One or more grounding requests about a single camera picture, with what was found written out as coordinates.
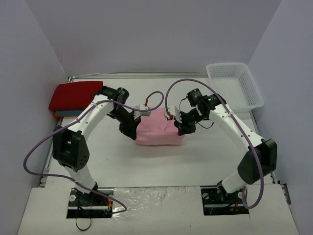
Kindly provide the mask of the folded red t shirt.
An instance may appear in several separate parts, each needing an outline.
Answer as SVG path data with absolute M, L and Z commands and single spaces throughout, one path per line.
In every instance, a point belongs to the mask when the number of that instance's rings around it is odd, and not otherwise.
M 48 109 L 50 111 L 84 110 L 92 97 L 103 87 L 102 81 L 83 81 L 60 84 L 55 89 Z

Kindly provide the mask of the pink t shirt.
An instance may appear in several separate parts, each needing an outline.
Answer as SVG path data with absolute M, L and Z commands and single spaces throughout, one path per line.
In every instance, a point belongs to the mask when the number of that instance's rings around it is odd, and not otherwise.
M 174 120 L 168 120 L 165 108 L 151 111 L 149 117 L 142 116 L 136 130 L 135 142 L 140 145 L 180 145 L 185 135 L 179 136 Z

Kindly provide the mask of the white plastic basket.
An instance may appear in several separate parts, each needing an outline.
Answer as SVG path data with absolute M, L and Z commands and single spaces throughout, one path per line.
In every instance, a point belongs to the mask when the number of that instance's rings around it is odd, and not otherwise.
M 244 63 L 215 63 L 206 66 L 209 84 L 236 113 L 250 112 L 264 105 L 264 99 L 248 66 Z

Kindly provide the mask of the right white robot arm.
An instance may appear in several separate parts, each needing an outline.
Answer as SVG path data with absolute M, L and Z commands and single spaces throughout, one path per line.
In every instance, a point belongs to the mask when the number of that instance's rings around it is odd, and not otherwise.
M 196 124 L 208 119 L 224 131 L 243 156 L 236 171 L 220 182 L 217 189 L 220 201 L 230 201 L 236 191 L 254 184 L 276 169 L 276 142 L 252 131 L 231 111 L 224 99 L 215 94 L 202 95 L 199 89 L 190 91 L 186 98 L 192 107 L 189 112 L 180 111 L 176 106 L 171 106 L 169 110 L 178 135 L 195 133 Z

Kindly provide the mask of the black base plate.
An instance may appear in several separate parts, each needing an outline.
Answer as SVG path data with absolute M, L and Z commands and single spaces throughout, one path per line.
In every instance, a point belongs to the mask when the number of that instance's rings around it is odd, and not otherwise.
M 67 206 L 67 219 L 75 218 L 111 218 L 112 200 L 106 197 L 91 193 L 83 194 L 72 188 Z
M 241 192 L 235 192 L 222 199 L 218 188 L 213 186 L 201 187 L 202 208 L 204 216 L 241 215 L 249 214 L 242 202 Z

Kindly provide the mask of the white foam board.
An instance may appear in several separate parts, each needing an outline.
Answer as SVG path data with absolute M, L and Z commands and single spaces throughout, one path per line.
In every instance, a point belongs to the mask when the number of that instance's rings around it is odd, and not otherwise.
M 279 185 L 266 185 L 249 214 L 204 216 L 199 187 L 117 188 L 127 206 L 107 219 L 67 219 L 69 188 L 34 188 L 19 228 L 21 235 L 295 235 Z

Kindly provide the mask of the folded teal t shirt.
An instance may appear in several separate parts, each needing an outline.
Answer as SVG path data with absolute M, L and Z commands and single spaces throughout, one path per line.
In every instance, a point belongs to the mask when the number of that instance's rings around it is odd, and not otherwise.
M 58 116 L 69 117 L 69 116 L 79 116 L 84 110 L 59 110 L 55 114 Z

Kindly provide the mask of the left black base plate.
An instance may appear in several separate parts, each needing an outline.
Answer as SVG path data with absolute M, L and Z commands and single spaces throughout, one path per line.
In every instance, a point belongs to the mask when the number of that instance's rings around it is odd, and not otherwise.
M 72 188 L 67 206 L 67 219 L 75 218 L 111 218 L 112 200 L 106 197 L 91 193 L 83 194 Z

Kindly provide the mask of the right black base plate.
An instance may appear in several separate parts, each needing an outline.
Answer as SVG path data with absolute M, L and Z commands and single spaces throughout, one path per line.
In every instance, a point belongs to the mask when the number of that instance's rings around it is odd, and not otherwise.
M 201 187 L 202 208 L 204 216 L 241 215 L 249 214 L 242 202 L 241 192 L 235 192 L 222 199 L 218 188 L 213 186 Z

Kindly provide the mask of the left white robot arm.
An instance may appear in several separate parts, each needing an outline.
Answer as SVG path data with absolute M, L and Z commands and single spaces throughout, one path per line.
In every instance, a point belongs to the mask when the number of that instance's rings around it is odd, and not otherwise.
M 79 115 L 79 121 L 72 122 L 71 126 L 64 130 L 58 127 L 60 132 L 53 136 L 53 158 L 68 171 L 75 182 L 75 188 L 81 192 L 82 201 L 88 205 L 97 202 L 99 193 L 97 183 L 87 166 L 87 140 L 106 115 L 120 123 L 119 130 L 122 134 L 136 140 L 136 129 L 141 119 L 134 117 L 134 111 L 128 112 L 123 106 L 111 102 L 113 100 L 125 104 L 128 97 L 129 92 L 124 88 L 102 87 L 90 105 Z M 110 102 L 100 104 L 102 100 Z

